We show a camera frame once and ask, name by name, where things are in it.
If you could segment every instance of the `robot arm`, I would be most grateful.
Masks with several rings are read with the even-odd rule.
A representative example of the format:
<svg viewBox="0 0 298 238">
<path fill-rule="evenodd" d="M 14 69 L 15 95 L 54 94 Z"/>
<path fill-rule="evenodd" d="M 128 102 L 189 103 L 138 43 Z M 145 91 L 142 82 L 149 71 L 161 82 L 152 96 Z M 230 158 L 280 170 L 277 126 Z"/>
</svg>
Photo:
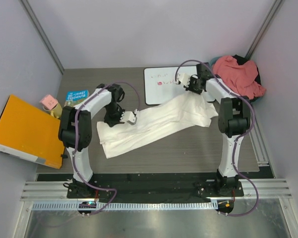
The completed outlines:
<svg viewBox="0 0 298 238">
<path fill-rule="evenodd" d="M 176 83 L 182 83 L 187 91 L 202 94 L 208 102 L 216 100 L 220 103 L 218 125 L 223 135 L 223 149 L 221 164 L 217 171 L 216 187 L 219 191 L 232 190 L 238 186 L 238 175 L 233 167 L 233 146 L 236 138 L 244 134 L 250 127 L 250 110 L 242 100 L 227 92 L 232 91 L 220 78 L 220 83 L 227 90 L 224 90 L 211 75 L 205 73 L 205 70 L 201 70 L 201 67 L 200 64 L 197 65 L 197 78 L 179 73 Z M 235 151 L 236 167 L 242 140 L 243 137 L 238 140 Z"/>
<path fill-rule="evenodd" d="M 90 98 L 102 90 L 103 87 L 105 87 L 105 84 L 99 85 L 92 95 L 74 108 L 65 106 L 61 115 L 59 139 L 69 152 L 73 163 L 72 154 L 75 148 L 75 114 L 77 109 L 80 108 L 82 104 L 85 104 L 83 110 L 79 112 L 78 148 L 75 154 L 75 165 L 85 181 L 90 181 L 93 175 L 88 157 L 88 146 L 92 137 L 91 119 L 104 107 L 106 109 L 104 121 L 110 127 L 125 122 L 135 124 L 137 121 L 136 115 L 133 112 L 126 112 L 118 105 L 118 102 L 121 102 L 125 96 L 125 92 L 120 85 L 113 84 L 99 93 L 97 97 L 90 100 Z M 75 182 L 78 181 L 84 186 L 83 181 L 75 171 L 73 178 Z"/>
</svg>

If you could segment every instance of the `pile of clothes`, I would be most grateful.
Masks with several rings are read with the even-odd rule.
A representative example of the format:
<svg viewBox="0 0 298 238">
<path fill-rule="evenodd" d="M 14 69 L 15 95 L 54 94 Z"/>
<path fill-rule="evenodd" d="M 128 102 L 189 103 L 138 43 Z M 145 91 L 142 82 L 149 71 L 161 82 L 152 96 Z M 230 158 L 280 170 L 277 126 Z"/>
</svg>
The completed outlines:
<svg viewBox="0 0 298 238">
<path fill-rule="evenodd" d="M 264 96 L 258 68 L 254 61 L 241 56 L 223 56 L 213 64 L 213 72 L 235 93 L 247 96 L 251 101 Z"/>
</svg>

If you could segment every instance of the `blue book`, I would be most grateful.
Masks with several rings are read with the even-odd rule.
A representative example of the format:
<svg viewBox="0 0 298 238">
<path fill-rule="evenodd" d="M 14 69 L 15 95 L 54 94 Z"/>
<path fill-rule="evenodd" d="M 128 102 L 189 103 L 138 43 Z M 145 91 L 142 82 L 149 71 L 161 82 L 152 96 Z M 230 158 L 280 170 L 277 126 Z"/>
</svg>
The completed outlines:
<svg viewBox="0 0 298 238">
<path fill-rule="evenodd" d="M 74 107 L 89 97 L 88 90 L 69 91 L 66 95 L 65 106 Z"/>
</svg>

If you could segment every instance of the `folded fabric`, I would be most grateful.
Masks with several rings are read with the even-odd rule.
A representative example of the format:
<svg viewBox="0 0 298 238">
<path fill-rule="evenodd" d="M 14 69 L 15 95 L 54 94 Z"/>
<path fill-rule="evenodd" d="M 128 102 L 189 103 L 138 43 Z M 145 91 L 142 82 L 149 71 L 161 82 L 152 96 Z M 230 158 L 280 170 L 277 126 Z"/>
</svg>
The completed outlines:
<svg viewBox="0 0 298 238">
<path fill-rule="evenodd" d="M 237 60 L 232 56 L 223 56 L 214 64 L 213 72 L 218 74 L 231 90 L 241 96 L 253 99 L 262 97 L 266 92 L 263 86 L 255 82 L 258 71 L 252 60 L 238 65 Z"/>
<path fill-rule="evenodd" d="M 185 92 L 164 104 L 139 111 L 135 125 L 109 127 L 100 121 L 97 132 L 106 158 L 112 158 L 194 125 L 209 127 L 211 118 L 216 116 L 213 104 L 202 95 Z"/>
</svg>

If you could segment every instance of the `gray wooden tabletop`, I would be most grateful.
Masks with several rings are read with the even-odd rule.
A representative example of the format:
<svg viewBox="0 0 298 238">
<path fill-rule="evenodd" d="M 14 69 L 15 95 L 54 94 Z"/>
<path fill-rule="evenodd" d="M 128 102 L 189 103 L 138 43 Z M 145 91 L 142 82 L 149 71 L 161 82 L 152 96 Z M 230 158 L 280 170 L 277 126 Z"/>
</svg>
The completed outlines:
<svg viewBox="0 0 298 238">
<path fill-rule="evenodd" d="M 141 109 L 149 107 L 145 104 L 144 68 L 67 69 L 57 99 L 64 105 L 69 91 L 87 89 L 91 94 L 100 83 L 117 81 L 132 83 L 140 94 Z M 136 94 L 128 85 L 121 86 L 126 96 L 120 105 L 133 111 L 138 103 Z M 103 121 L 104 115 L 105 109 L 102 109 L 92 120 L 89 160 L 95 173 L 215 172 L 221 162 L 223 139 L 218 118 L 212 119 L 210 127 L 193 126 L 124 155 L 106 159 L 96 131 L 96 122 Z M 244 138 L 239 156 L 240 171 L 259 171 L 249 136 Z M 72 173 L 73 168 L 70 159 L 64 159 L 59 170 L 39 165 L 37 172 Z"/>
</svg>

